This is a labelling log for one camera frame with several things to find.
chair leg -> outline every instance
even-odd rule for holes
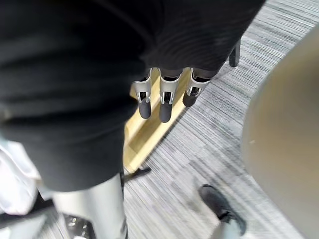
[[[231,67],[238,66],[239,57],[240,57],[240,40],[236,43],[234,49],[229,55],[229,65]]]

black shoe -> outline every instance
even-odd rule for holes
[[[231,219],[236,220],[241,236],[245,234],[246,222],[230,206],[224,195],[211,185],[204,184],[198,190],[203,202],[216,214],[221,222],[229,222]]]

